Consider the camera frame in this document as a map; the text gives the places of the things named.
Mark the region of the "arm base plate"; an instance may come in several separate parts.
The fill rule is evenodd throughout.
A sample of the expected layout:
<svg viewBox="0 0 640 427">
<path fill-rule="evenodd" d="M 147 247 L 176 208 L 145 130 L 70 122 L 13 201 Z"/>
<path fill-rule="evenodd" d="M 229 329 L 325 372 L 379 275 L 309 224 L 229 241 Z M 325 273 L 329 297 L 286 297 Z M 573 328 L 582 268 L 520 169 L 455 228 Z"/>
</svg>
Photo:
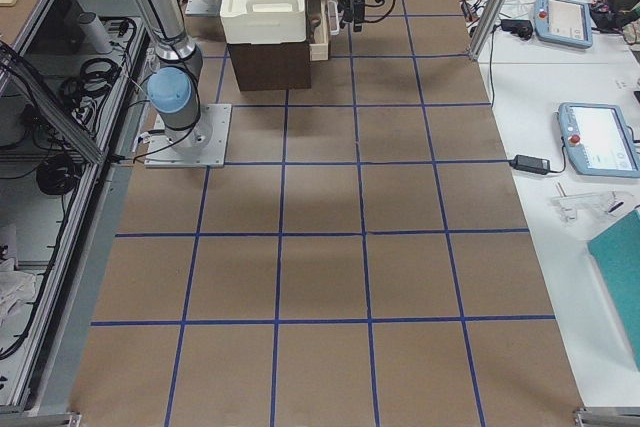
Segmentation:
<svg viewBox="0 0 640 427">
<path fill-rule="evenodd" d="M 152 153 L 144 157 L 144 165 L 148 168 L 223 167 L 231 116 L 230 104 L 202 105 L 199 122 L 182 140 L 185 133 L 165 131 L 164 122 L 157 114 L 154 129 L 161 133 L 151 137 Z"/>
</svg>

